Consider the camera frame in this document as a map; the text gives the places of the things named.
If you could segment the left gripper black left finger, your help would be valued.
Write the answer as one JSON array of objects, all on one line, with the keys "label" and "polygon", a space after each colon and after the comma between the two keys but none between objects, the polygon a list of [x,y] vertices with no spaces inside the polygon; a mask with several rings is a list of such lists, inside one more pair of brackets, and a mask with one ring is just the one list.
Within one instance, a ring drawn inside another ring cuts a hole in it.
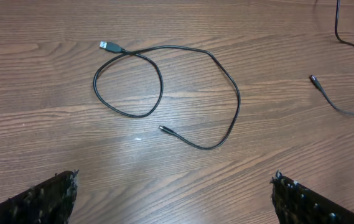
[{"label": "left gripper black left finger", "polygon": [[78,171],[66,170],[0,203],[0,223],[68,224],[77,198]]}]

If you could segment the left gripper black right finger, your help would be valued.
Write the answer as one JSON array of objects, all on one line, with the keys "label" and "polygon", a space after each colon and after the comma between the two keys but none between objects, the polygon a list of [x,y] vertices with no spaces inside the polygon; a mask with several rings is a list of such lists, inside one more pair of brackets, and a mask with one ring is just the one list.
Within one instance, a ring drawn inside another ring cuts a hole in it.
[{"label": "left gripper black right finger", "polygon": [[280,224],[354,224],[354,213],[280,171],[271,179],[272,204]]}]

